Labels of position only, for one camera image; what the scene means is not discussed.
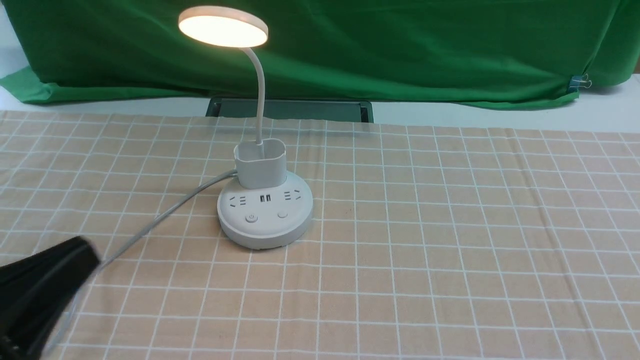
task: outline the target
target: beige tablecloth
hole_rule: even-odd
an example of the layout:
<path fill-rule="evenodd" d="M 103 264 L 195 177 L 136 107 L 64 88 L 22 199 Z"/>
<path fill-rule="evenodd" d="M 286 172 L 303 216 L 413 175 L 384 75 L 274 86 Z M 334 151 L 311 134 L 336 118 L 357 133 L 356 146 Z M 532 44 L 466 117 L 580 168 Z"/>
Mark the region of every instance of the beige tablecloth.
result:
<path fill-rule="evenodd" d="M 110 254 L 251 120 L 0 112 L 0 263 Z M 315 199 L 233 245 L 214 186 L 90 286 L 55 359 L 638 359 L 640 135 L 267 121 Z"/>

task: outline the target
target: power button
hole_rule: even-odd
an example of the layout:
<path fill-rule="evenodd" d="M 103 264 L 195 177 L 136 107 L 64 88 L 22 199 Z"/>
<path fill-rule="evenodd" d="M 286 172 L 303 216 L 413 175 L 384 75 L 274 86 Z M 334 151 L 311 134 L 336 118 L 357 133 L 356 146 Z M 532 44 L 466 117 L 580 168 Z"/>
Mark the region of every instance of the power button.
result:
<path fill-rule="evenodd" d="M 251 214 L 247 214 L 247 215 L 244 217 L 244 219 L 245 219 L 247 222 L 249 222 L 249 223 L 251 223 L 251 224 L 252 224 L 252 223 L 254 223 L 254 222 L 258 221 L 258 215 L 253 214 L 253 213 L 251 213 Z"/>

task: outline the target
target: metal clip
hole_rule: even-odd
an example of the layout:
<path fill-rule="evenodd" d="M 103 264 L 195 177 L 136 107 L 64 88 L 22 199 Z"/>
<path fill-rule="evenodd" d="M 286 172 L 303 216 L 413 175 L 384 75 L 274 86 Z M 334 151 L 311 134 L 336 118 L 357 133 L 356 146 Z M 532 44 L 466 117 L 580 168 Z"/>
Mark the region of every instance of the metal clip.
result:
<path fill-rule="evenodd" d="M 588 89 L 593 85 L 593 82 L 589 80 L 589 74 L 576 75 L 569 81 L 567 92 L 572 93 L 578 91 L 580 88 Z"/>

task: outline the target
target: lamp base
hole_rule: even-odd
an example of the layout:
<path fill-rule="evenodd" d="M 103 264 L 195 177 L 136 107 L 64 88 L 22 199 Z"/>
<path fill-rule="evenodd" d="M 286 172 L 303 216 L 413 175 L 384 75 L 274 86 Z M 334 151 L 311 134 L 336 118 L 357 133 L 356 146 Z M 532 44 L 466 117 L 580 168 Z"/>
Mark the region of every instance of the lamp base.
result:
<path fill-rule="evenodd" d="M 307 231 L 314 200 L 309 185 L 287 172 L 280 186 L 246 189 L 231 180 L 218 197 L 218 218 L 225 234 L 249 249 L 272 249 L 296 241 Z"/>

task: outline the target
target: white cable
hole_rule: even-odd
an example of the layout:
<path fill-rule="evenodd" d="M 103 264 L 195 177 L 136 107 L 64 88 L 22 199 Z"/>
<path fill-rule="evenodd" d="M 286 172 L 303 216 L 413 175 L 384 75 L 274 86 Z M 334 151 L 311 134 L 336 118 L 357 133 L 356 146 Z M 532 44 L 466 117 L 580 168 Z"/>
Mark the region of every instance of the white cable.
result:
<path fill-rule="evenodd" d="M 122 254 L 124 254 L 127 250 L 129 250 L 129 248 L 131 248 L 135 243 L 137 243 L 138 240 L 142 239 L 142 237 L 144 237 L 144 235 L 148 234 L 149 231 L 153 230 L 153 228 L 155 228 L 162 221 L 164 221 L 166 218 L 168 218 L 169 215 L 173 214 L 176 210 L 178 210 L 179 207 L 184 205 L 187 201 L 191 200 L 192 197 L 194 197 L 195 195 L 198 195 L 203 190 L 205 190 L 206 188 L 210 187 L 213 184 L 219 183 L 220 181 L 222 181 L 222 180 L 224 180 L 224 179 L 226 179 L 228 177 L 235 176 L 236 173 L 237 172 L 236 172 L 235 169 L 229 170 L 227 172 L 224 172 L 224 173 L 214 177 L 210 181 L 198 186 L 192 192 L 190 192 L 187 195 L 185 195 L 180 201 L 176 202 L 172 207 L 168 208 L 164 213 L 158 215 L 155 219 L 153 219 L 153 221 L 151 221 L 149 224 L 147 224 L 147 226 L 143 227 L 142 230 L 138 231 L 138 233 L 136 233 L 134 236 L 132 236 L 129 239 L 129 241 L 127 241 L 124 245 L 122 245 L 113 255 L 111 255 L 110 257 L 105 259 L 103 262 L 101 262 L 100 265 L 95 269 L 95 271 L 87 278 L 87 280 L 80 287 L 80 289 L 78 289 L 78 292 L 74 296 L 73 302 L 71 303 L 71 308 L 69 309 L 69 312 L 67 313 L 67 317 L 65 318 L 64 322 L 62 323 L 62 326 L 60 327 L 60 329 L 58 330 L 56 335 L 53 337 L 53 339 L 51 341 L 48 342 L 47 346 L 42 351 L 42 357 L 43 358 L 47 358 L 47 357 L 51 356 L 51 354 L 53 353 L 53 350 L 62 341 L 62 337 L 65 335 L 65 333 L 69 329 L 69 327 L 71 325 L 71 320 L 73 319 L 73 317 L 74 317 L 74 315 L 76 313 L 77 305 L 78 305 L 79 299 L 81 298 L 81 296 L 80 296 L 81 293 L 83 293 L 86 290 L 86 285 L 89 282 L 91 282 L 91 280 L 95 276 L 97 276 L 99 273 L 101 273 L 103 271 L 103 269 L 106 268 L 107 266 L 109 266 L 109 264 L 111 264 L 115 259 L 119 258 Z"/>

